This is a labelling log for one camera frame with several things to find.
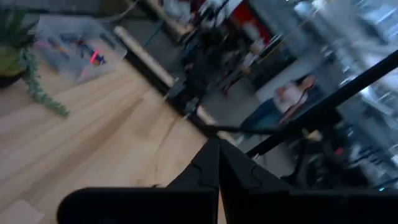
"cable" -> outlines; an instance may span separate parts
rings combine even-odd
[[[107,17],[107,18],[102,18],[102,19],[97,19],[100,22],[114,22],[114,21],[118,21],[121,18],[123,18],[125,15],[127,15],[127,13],[129,13],[131,10],[133,10],[136,6],[136,4],[139,2],[140,0],[136,0],[134,2],[132,2],[131,0],[124,0],[124,2],[129,6],[124,12],[120,13],[119,15],[115,15],[115,16],[111,16],[111,17]]]

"black equipment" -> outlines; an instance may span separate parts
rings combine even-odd
[[[228,224],[383,223],[398,194],[373,189],[298,190],[225,140],[209,140],[166,188],[88,188],[68,195],[59,224],[217,223],[221,192]]]

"white shirt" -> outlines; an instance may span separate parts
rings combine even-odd
[[[275,106],[282,114],[286,113],[292,106],[295,106],[300,99],[300,102],[304,103],[308,98],[308,95],[306,93],[303,95],[303,91],[293,83],[288,83],[285,87],[286,90],[283,94],[284,100],[279,96],[274,97]]]

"clear plastic container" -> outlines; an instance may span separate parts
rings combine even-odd
[[[111,72],[127,50],[94,19],[41,16],[35,48],[59,74],[82,83]]]

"red object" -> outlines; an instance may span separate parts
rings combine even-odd
[[[335,154],[337,156],[342,156],[344,153],[344,149],[342,147],[338,147],[337,150],[335,151]]]
[[[243,26],[245,22],[251,22],[259,31],[260,36],[264,38],[264,45],[267,45],[271,40],[273,35],[271,34],[270,30],[260,23],[247,1],[243,0],[235,8],[231,16],[240,26]]]

